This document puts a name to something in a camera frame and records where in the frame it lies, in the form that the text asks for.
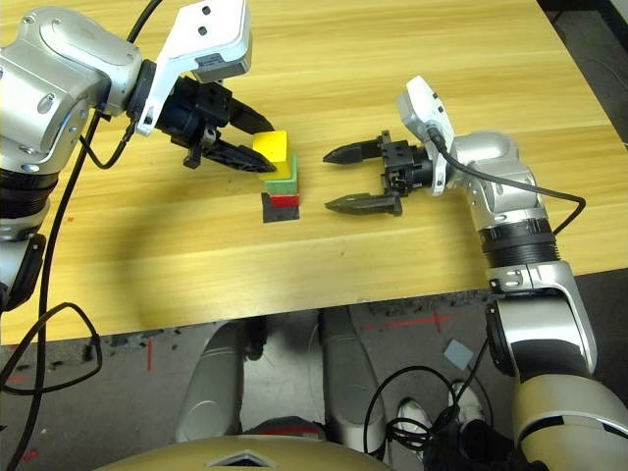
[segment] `wooden table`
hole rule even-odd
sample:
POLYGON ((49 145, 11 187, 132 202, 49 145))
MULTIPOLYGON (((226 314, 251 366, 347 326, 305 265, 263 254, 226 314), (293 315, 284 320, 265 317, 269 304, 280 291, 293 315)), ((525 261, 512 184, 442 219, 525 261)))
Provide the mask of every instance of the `wooden table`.
MULTIPOLYGON (((42 3, 5 2, 1 43, 42 3)), ((56 3, 122 36, 144 5, 56 3)), ((151 18, 138 40, 144 57, 156 58, 182 3, 166 0, 151 18)), ((486 262, 461 192, 412 194, 400 218, 323 206, 381 190, 381 161, 339 168, 321 159, 383 129, 412 139, 395 99, 419 74, 444 100, 457 133, 508 132, 542 185, 587 197, 584 214, 559 237, 577 274, 628 265, 628 156, 535 1, 249 3, 253 67, 227 84, 288 130, 299 156, 300 220, 262 224, 256 176, 209 161, 187 169, 184 151, 164 134, 136 135, 113 170, 85 165, 59 239, 50 305, 72 300, 101 334, 113 334, 483 287, 486 262)), ((126 124, 102 126, 95 149, 103 158, 126 124)), ((251 142, 239 131, 226 138, 251 142)), ((60 196, 53 193, 53 210, 60 196)), ((573 208, 547 205, 554 225, 573 208)), ((2 342, 31 325, 35 297, 4 315, 2 342)), ((87 334, 72 314, 60 314, 48 333, 87 334)))

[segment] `white sneaker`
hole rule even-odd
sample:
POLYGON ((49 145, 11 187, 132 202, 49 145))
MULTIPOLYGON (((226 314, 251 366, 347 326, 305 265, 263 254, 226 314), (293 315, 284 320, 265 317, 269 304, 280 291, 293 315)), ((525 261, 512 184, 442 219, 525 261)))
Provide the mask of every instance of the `white sneaker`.
MULTIPOLYGON (((425 409, 421 407, 421 405, 416 400, 409 397, 404 399, 399 404, 396 416, 404 419, 415 420, 422 423, 428 428, 432 427, 432 421, 430 420, 430 417, 428 417, 428 414, 425 412, 425 409)), ((425 433, 425 430, 414 424, 401 422, 398 425, 406 432, 412 432, 415 434, 425 433)), ((416 457, 419 458, 419 461, 423 462, 423 451, 416 451, 416 457)))
MULTIPOLYGON (((463 381, 456 381, 453 383, 453 391, 458 394, 462 389, 463 384, 463 381)), ((449 394, 448 404, 453 405, 453 397, 451 397, 451 393, 449 394)), ((481 420, 483 422, 486 421, 480 399, 470 387, 462 393, 462 396, 458 401, 458 407, 460 408, 460 411, 458 412, 458 425, 460 426, 460 431, 462 431, 469 422, 474 420, 481 420)))

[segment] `green block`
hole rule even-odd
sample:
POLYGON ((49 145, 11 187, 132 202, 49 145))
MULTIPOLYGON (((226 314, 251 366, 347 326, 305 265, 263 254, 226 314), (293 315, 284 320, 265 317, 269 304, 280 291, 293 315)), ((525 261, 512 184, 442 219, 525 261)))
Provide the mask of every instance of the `green block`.
POLYGON ((296 155, 292 154, 291 177, 282 180, 266 180, 266 192, 268 194, 297 194, 298 193, 298 162, 296 155))

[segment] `gray floor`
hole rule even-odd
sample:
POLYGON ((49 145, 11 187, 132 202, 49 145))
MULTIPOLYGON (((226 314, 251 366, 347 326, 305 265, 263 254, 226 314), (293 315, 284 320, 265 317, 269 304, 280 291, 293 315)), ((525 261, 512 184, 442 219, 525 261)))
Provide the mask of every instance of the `gray floor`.
MULTIPOLYGON (((622 112, 628 101, 625 52, 595 13, 567 12, 556 27, 623 140, 628 141, 628 120, 622 112)), ((628 304, 628 271, 581 277, 578 284, 598 336, 599 377, 628 402, 628 326, 621 315, 628 304)), ((353 323, 378 379, 410 364, 433 366, 451 379, 464 376, 442 353, 451 339, 477 352, 484 338, 486 295, 485 291, 467 291, 353 306, 353 323), (440 332, 433 322, 435 312, 442 318, 440 332)), ((243 428, 291 414, 321 420, 322 363, 313 331, 316 316, 315 311, 304 311, 270 318, 264 356, 245 364, 243 428)), ((192 368, 219 325, 103 339, 103 371, 85 384, 44 398, 28 460, 21 469, 88 470, 170 443, 192 368)), ((2 363, 10 352, 10 347, 2 348, 2 363)), ((89 366, 85 356, 90 353, 85 340, 51 342, 49 381, 61 382, 85 371, 89 366)), ((12 384, 27 384, 32 365, 30 351, 12 384)), ((491 398, 497 429, 508 434, 511 380, 499 374, 488 358, 479 378, 491 398)), ((445 392, 434 380, 407 376, 392 384, 384 395, 389 417, 398 402, 409 395, 420 400, 433 417, 446 401, 445 392)), ((2 469, 23 425, 26 408, 26 400, 3 396, 2 424, 7 429, 0 434, 2 469)), ((399 447, 394 448, 392 466, 397 470, 421 469, 416 458, 399 447)))

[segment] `red block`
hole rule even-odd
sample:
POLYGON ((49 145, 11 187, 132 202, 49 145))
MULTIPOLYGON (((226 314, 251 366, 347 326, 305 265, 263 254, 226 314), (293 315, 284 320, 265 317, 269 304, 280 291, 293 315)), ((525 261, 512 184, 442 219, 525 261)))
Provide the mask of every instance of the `red block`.
POLYGON ((271 204, 276 208, 293 208, 298 206, 298 194, 271 194, 271 204))

